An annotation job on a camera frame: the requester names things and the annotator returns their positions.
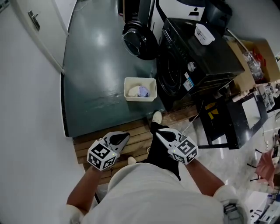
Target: black frame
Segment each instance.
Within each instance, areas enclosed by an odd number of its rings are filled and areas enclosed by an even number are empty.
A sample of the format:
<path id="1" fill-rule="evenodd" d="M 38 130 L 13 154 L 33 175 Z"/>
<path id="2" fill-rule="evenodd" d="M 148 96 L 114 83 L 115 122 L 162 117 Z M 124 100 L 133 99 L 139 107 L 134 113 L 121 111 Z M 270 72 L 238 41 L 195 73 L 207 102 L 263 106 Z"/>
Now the black frame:
<path id="1" fill-rule="evenodd" d="M 253 97 L 255 97 L 261 119 L 252 128 L 249 128 L 242 103 Z M 215 106 L 217 107 L 219 113 L 221 113 L 221 117 L 224 121 L 224 133 L 227 138 L 227 143 L 212 144 L 212 140 L 207 136 L 207 127 L 203 124 L 203 118 L 201 117 L 208 145 L 200 145 L 198 146 L 199 149 L 239 149 L 263 126 L 264 122 L 268 119 L 262 96 L 255 96 L 254 93 L 245 96 L 237 102 L 229 100 L 228 102 L 224 103 L 218 102 Z"/>

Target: purple cloth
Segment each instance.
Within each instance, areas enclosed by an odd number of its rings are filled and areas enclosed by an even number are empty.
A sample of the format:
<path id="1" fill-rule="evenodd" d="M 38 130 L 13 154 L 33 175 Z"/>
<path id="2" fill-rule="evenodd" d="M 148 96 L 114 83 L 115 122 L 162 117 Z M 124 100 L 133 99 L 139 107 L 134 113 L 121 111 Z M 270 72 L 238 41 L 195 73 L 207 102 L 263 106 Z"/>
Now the purple cloth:
<path id="1" fill-rule="evenodd" d="M 149 97 L 150 92 L 144 86 L 139 86 L 138 97 Z"/>

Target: sleeve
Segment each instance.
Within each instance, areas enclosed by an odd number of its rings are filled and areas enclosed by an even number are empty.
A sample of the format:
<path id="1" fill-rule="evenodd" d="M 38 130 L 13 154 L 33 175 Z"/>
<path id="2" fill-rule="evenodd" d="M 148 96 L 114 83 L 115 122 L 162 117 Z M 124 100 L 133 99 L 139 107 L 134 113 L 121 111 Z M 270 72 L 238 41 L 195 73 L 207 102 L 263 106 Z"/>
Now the sleeve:
<path id="1" fill-rule="evenodd" d="M 233 186 L 221 186 L 213 197 L 223 204 L 225 224 L 247 224 L 250 222 L 248 209 L 236 196 Z"/>
<path id="2" fill-rule="evenodd" d="M 83 218 L 83 213 L 73 205 L 65 205 L 59 210 L 60 224 L 80 224 Z"/>

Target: white floor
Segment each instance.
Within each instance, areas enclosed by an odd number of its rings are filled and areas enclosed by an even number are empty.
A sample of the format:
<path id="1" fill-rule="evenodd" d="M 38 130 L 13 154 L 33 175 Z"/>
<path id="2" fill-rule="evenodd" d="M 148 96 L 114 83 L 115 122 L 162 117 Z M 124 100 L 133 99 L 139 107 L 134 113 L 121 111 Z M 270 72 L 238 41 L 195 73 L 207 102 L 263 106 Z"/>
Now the white floor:
<path id="1" fill-rule="evenodd" d="M 201 149 L 199 150 L 198 160 L 206 166 L 211 172 L 219 177 L 225 184 L 233 185 L 240 198 L 246 199 L 252 191 L 271 192 L 272 189 L 267 184 L 260 184 L 256 181 L 250 182 L 254 175 L 254 168 L 247 166 L 247 163 L 254 162 L 255 149 L 264 152 L 266 151 L 266 142 L 268 149 L 273 146 L 273 133 L 278 132 L 280 122 L 275 121 L 275 115 L 278 112 L 274 111 L 268 114 L 268 120 L 242 148 L 239 150 L 229 150 L 227 148 L 220 149 Z M 177 123 L 172 128 L 183 131 L 189 125 L 189 121 Z M 205 132 L 200 119 L 196 119 L 193 124 L 185 131 L 186 136 L 190 136 L 195 142 L 200 145 L 207 144 Z M 226 143 L 225 136 L 216 140 L 213 143 Z M 189 186 L 189 174 L 183 165 L 179 166 L 182 184 Z M 192 182 L 193 190 L 198 191 L 194 182 Z"/>

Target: label sticker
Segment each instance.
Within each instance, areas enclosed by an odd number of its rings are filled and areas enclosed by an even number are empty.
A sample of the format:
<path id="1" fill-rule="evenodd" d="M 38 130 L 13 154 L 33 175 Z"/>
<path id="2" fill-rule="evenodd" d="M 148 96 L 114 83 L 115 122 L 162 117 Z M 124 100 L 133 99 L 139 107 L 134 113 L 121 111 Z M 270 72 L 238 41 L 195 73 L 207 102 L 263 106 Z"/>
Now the label sticker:
<path id="1" fill-rule="evenodd" d="M 191 88 L 193 88 L 194 84 L 193 84 L 193 82 L 192 82 L 192 80 L 191 80 L 191 78 L 189 77 L 189 75 L 188 75 L 187 72 L 185 73 L 185 77 L 186 77 L 187 81 L 184 82 L 183 86 L 185 87 L 185 89 L 186 89 L 187 91 L 189 91 Z"/>
<path id="2" fill-rule="evenodd" d="M 185 78 L 188 79 L 189 78 L 189 74 L 186 72 L 185 73 Z"/>

